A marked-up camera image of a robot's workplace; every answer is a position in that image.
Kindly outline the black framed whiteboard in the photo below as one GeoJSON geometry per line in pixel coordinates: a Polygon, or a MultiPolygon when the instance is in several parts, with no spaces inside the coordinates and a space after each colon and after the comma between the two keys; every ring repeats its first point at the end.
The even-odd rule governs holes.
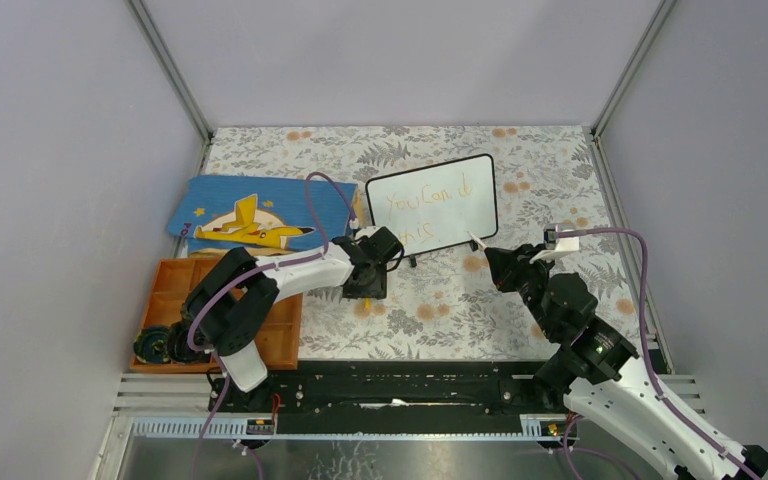
{"type": "Polygon", "coordinates": [[[374,177],[365,183],[370,217],[401,242],[406,257],[495,236],[495,161],[489,154],[374,177]]]}

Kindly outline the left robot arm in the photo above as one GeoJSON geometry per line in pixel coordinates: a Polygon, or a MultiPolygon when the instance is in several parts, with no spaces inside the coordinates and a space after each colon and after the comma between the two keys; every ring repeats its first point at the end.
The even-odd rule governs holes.
{"type": "Polygon", "coordinates": [[[228,251],[193,287],[181,308],[190,324],[187,342],[206,348],[233,382],[232,398],[248,411],[269,401],[268,368],[255,343],[273,305],[322,288],[339,288],[347,299],[384,299],[388,264],[405,248],[386,227],[367,227],[310,250],[253,256],[228,251]]]}

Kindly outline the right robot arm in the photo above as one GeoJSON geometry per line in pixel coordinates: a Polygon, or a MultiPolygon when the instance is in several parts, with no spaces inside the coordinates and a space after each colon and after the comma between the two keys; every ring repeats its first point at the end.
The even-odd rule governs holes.
{"type": "Polygon", "coordinates": [[[577,273],[553,273],[542,245],[486,247],[492,282],[518,294],[557,351],[538,370],[535,402],[564,406],[608,432],[665,479],[760,479],[768,452],[709,424],[657,375],[651,361],[596,313],[577,273]]]}

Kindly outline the white marker pen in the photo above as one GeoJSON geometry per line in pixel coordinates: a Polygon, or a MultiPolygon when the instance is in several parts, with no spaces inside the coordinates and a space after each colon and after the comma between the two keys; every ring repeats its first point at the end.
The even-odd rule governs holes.
{"type": "Polygon", "coordinates": [[[479,238],[477,235],[473,234],[472,232],[468,232],[468,235],[470,237],[470,245],[473,251],[484,252],[486,250],[487,245],[481,238],[479,238]]]}

